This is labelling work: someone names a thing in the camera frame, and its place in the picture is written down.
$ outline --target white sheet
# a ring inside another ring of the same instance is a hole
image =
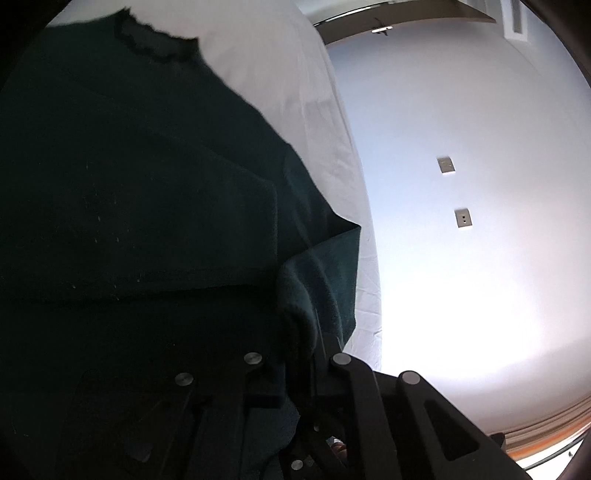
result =
[[[333,210],[361,225],[357,328],[346,351],[379,369],[380,290],[369,200],[332,65],[310,21],[292,0],[73,0],[51,25],[124,7],[156,30],[199,37],[209,66],[293,146]]]

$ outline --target black cable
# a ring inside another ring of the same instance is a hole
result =
[[[574,447],[575,445],[577,445],[578,443],[582,442],[583,439],[587,436],[587,432],[582,433],[581,435],[579,435],[578,437],[576,437],[572,442],[570,442],[568,445],[565,445],[564,447],[562,447],[560,450],[558,450],[557,452],[554,452],[552,455],[548,455],[546,458],[542,458],[542,460],[533,463],[532,465],[525,467],[524,470],[531,470],[532,468],[535,468],[537,466],[543,465],[546,462],[549,462],[550,460],[552,460],[553,458],[558,457],[558,455],[563,454],[564,452],[566,452],[567,450],[570,450],[572,447]]]

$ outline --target silver bolt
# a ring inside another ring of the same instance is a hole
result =
[[[408,371],[402,374],[402,380],[409,385],[416,385],[421,381],[421,376],[416,372]]]
[[[244,356],[244,361],[248,365],[258,365],[262,362],[262,355],[260,353],[250,352]]]
[[[333,355],[333,360],[337,365],[349,365],[351,363],[351,357],[346,353],[336,353]]]
[[[179,387],[186,387],[193,383],[193,376],[187,372],[183,372],[174,377],[174,381]]]

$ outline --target wall plate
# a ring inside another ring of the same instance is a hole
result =
[[[456,221],[458,228],[472,226],[472,218],[467,208],[456,210]]]
[[[453,166],[452,159],[449,157],[441,157],[437,159],[441,173],[453,173],[456,169]]]

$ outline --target garment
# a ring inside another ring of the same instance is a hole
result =
[[[197,39],[126,11],[46,28],[0,92],[0,151],[0,426],[35,478],[54,478],[88,369],[172,378],[250,351],[292,364],[318,326],[351,335],[359,227]],[[269,439],[244,478],[297,414],[252,418],[245,444],[256,418]]]

